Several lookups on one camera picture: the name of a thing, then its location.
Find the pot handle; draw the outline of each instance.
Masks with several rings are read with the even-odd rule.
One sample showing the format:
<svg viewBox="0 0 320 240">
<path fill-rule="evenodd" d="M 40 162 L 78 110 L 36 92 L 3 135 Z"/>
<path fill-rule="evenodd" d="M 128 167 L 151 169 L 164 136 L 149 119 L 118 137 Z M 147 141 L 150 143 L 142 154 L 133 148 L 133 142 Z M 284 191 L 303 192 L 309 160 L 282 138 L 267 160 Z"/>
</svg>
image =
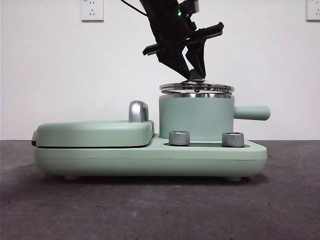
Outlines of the pot handle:
<svg viewBox="0 0 320 240">
<path fill-rule="evenodd" d="M 267 106 L 235 106 L 235 119 L 248 120 L 268 120 L 270 118 L 270 109 Z"/>
</svg>

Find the white wall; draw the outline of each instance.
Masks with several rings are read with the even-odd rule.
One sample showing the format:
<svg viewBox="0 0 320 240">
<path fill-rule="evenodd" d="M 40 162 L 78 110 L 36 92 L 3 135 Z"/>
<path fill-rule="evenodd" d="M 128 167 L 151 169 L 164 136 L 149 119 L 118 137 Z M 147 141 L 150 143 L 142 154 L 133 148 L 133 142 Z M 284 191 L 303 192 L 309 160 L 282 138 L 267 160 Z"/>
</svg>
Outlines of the white wall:
<svg viewBox="0 0 320 240">
<path fill-rule="evenodd" d="M 130 1 L 141 9 L 138 0 Z M 238 106 L 267 105 L 268 121 L 235 120 L 252 140 L 320 139 L 320 23 L 305 0 L 200 0 L 207 80 L 235 87 Z M 1 1 L 1 137 L 29 140 L 43 123 L 124 120 L 132 100 L 159 129 L 159 85 L 181 82 L 157 57 L 148 19 L 105 0 L 104 23 L 82 23 L 80 0 Z"/>
</svg>

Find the wall socket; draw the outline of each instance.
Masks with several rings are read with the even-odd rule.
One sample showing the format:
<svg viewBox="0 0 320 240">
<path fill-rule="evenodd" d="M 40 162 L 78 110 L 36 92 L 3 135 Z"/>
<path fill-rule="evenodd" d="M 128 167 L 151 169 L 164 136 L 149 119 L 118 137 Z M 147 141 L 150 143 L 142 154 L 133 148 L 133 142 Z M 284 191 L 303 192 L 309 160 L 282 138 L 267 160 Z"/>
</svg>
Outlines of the wall socket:
<svg viewBox="0 0 320 240">
<path fill-rule="evenodd" d="M 320 22 L 320 0 L 306 0 L 306 20 Z"/>
<path fill-rule="evenodd" d="M 80 0 L 81 20 L 84 22 L 100 21 L 105 19 L 104 0 Z"/>
</svg>

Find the gray tabletop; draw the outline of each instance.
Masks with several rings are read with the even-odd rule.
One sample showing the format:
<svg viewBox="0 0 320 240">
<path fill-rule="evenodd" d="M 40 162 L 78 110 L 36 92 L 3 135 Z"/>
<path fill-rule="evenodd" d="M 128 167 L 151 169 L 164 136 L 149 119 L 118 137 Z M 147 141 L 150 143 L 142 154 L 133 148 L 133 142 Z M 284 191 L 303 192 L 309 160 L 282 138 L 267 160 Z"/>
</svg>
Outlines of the gray tabletop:
<svg viewBox="0 0 320 240">
<path fill-rule="evenodd" d="M 34 163 L 30 141 L 1 142 L 2 240 L 320 239 L 320 141 L 257 141 L 263 172 L 218 177 L 84 177 Z"/>
</svg>

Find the mint green appliance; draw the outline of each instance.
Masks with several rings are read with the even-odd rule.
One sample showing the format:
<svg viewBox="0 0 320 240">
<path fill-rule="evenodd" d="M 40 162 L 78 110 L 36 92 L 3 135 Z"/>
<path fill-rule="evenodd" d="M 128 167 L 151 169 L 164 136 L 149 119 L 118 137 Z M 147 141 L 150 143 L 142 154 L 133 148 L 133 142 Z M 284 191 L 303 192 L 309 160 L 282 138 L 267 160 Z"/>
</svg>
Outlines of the mint green appliance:
<svg viewBox="0 0 320 240">
<path fill-rule="evenodd" d="M 235 107 L 233 87 L 186 81 L 160 86 L 160 134 L 148 105 L 133 101 L 128 120 L 49 123 L 34 131 L 35 162 L 46 173 L 81 176 L 259 174 L 267 149 L 234 132 L 234 119 L 267 120 L 265 106 Z"/>
</svg>

